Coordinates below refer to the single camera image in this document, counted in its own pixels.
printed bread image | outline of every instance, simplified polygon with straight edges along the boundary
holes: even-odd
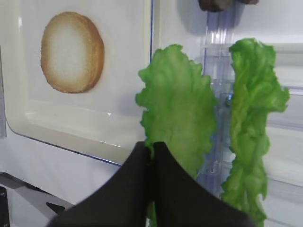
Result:
[[[47,82],[64,93],[93,88],[104,65],[104,45],[93,22],[75,12],[64,12],[46,26],[41,67]]]

